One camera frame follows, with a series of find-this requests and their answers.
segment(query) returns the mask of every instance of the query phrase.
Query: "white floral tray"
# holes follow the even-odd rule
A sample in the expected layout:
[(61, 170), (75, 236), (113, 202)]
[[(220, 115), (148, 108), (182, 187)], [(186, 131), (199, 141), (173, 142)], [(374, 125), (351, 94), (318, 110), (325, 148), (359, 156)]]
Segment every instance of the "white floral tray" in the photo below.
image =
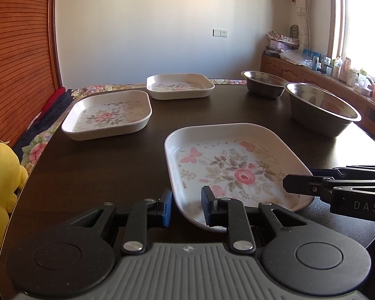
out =
[(201, 189), (241, 200), (245, 206), (273, 202), (291, 211), (309, 205), (314, 197), (288, 194), (282, 187), (287, 174), (311, 175), (291, 149), (269, 129), (249, 123), (193, 126), (171, 133), (165, 154), (176, 205), (195, 225), (205, 224)]
[(202, 74), (158, 74), (147, 78), (146, 88), (154, 99), (207, 97), (215, 85)]
[(61, 129), (77, 141), (129, 134), (144, 128), (151, 115), (152, 107), (146, 92), (117, 91), (78, 101)]

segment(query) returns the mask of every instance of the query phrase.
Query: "red cloth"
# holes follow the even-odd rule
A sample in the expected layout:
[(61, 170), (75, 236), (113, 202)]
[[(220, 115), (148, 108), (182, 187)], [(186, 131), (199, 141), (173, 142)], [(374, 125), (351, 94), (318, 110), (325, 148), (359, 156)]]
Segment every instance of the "red cloth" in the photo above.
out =
[(64, 87), (61, 87), (60, 89), (58, 89), (56, 92), (54, 92), (50, 96), (49, 100), (47, 100), (47, 103), (44, 105), (43, 109), (41, 110), (41, 113), (40, 113), (39, 117), (35, 120), (35, 122), (37, 120), (39, 120), (44, 114), (46, 114), (46, 112), (50, 109), (50, 107), (56, 101), (56, 99), (58, 97), (60, 97), (62, 94), (64, 94), (65, 91), (66, 91), (66, 89)]

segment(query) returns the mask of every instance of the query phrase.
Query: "floral bedspread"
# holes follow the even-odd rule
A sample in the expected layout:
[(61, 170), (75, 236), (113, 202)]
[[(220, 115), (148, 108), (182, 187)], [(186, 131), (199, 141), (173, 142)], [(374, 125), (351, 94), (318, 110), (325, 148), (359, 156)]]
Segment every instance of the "floral bedspread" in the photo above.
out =
[[(211, 79), (214, 84), (237, 84), (245, 85), (246, 81), (243, 80), (229, 80), (229, 79)], [(75, 103), (80, 101), (82, 98), (96, 94), (98, 92), (114, 91), (114, 90), (124, 90), (133, 88), (144, 88), (146, 84), (128, 84), (128, 85), (91, 85), (86, 88), (81, 88), (74, 90), (72, 96), (74, 97), (73, 102), (68, 108), (61, 114), (61, 116), (54, 122), (54, 124), (47, 130), (36, 135), (34, 139), (29, 143), (29, 145), (22, 148), (23, 156), (21, 160), (21, 165), (24, 166), (28, 172), (31, 173), (36, 161), (39, 159), (47, 143), (53, 136), (54, 132), (59, 128), (62, 121), (68, 115)]]

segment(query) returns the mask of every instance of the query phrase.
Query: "dark wooden table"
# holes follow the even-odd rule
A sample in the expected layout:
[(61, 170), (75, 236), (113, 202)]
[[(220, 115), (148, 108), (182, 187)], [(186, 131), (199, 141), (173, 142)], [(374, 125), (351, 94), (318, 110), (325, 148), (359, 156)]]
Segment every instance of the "dark wooden table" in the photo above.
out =
[[(19, 198), (0, 254), (0, 293), (15, 295), (5, 269), (8, 250), (21, 239), (111, 201), (132, 205), (159, 197), (170, 186), (164, 141), (173, 131), (196, 125), (255, 123), (274, 131), (309, 168), (375, 164), (375, 142), (355, 124), (337, 138), (314, 134), (290, 118), (287, 93), (276, 100), (249, 95), (244, 85), (217, 85), (210, 97), (151, 99), (153, 115), (133, 134), (73, 141), (58, 129), (32, 171)], [(173, 204), (167, 229), (151, 229), (151, 241), (215, 242), (222, 233), (188, 222)], [(368, 246), (375, 223), (334, 215), (318, 198), (299, 214)]]

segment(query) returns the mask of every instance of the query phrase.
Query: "wooden slatted door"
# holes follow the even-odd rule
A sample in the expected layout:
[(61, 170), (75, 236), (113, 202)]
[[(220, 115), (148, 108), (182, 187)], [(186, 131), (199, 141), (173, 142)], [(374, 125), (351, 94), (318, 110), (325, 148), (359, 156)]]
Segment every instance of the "wooden slatted door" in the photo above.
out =
[(54, 0), (0, 0), (0, 140), (14, 145), (60, 86)]

